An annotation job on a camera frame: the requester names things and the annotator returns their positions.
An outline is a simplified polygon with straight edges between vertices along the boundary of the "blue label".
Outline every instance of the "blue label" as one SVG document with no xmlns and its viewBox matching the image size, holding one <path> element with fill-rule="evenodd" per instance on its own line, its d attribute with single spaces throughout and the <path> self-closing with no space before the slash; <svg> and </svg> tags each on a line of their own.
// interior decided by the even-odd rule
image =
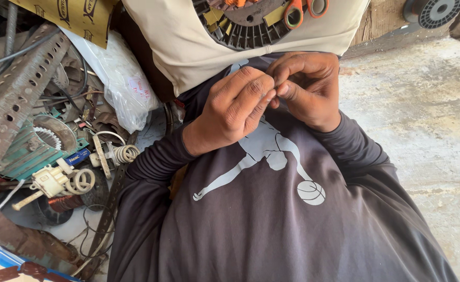
<svg viewBox="0 0 460 282">
<path fill-rule="evenodd" d="M 86 157 L 88 157 L 90 155 L 90 151 L 87 150 L 87 149 L 83 149 L 81 151 L 78 151 L 76 152 L 75 154 L 69 156 L 68 158 L 66 158 L 64 161 L 70 165 L 70 166 L 74 166 L 76 165 L 77 163 L 80 163 L 81 161 L 83 161 Z"/>
</svg>

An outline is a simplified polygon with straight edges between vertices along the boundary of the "man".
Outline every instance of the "man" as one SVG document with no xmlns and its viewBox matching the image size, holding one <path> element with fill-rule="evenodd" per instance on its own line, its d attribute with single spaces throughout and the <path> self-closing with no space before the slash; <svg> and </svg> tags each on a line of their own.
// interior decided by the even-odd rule
<svg viewBox="0 0 460 282">
<path fill-rule="evenodd" d="M 236 65 L 180 95 L 188 122 L 129 166 L 109 282 L 457 281 L 387 154 L 338 110 L 336 55 Z"/>
</svg>

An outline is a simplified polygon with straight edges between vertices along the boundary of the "hand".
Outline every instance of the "hand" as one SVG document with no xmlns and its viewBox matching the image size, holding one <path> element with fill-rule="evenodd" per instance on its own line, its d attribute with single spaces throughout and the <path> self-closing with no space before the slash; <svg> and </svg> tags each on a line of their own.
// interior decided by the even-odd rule
<svg viewBox="0 0 460 282">
<path fill-rule="evenodd" d="M 277 96 L 286 100 L 289 111 L 309 127 L 335 130 L 341 121 L 338 111 L 338 57 L 332 53 L 290 52 L 266 70 L 273 76 Z M 278 97 L 270 106 L 279 106 Z"/>
<path fill-rule="evenodd" d="M 258 127 L 264 110 L 275 97 L 271 76 L 252 67 L 216 82 L 202 114 L 183 130 L 188 152 L 199 156 L 231 145 Z"/>
</svg>

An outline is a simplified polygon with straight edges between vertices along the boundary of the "wooden board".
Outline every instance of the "wooden board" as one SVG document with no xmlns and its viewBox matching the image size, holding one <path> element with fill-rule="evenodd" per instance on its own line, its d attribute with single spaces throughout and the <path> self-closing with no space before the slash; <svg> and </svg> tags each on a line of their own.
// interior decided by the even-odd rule
<svg viewBox="0 0 460 282">
<path fill-rule="evenodd" d="M 378 38 L 408 22 L 402 16 L 406 0 L 372 0 L 369 3 L 351 46 Z"/>
</svg>

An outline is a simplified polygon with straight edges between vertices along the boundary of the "printed basketball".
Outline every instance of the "printed basketball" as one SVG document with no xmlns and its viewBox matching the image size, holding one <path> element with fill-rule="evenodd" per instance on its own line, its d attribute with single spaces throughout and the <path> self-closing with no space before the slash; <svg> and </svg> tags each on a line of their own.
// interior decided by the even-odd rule
<svg viewBox="0 0 460 282">
<path fill-rule="evenodd" d="M 326 199 L 326 192 L 312 181 L 303 181 L 298 184 L 298 195 L 309 205 L 320 205 Z"/>
</svg>

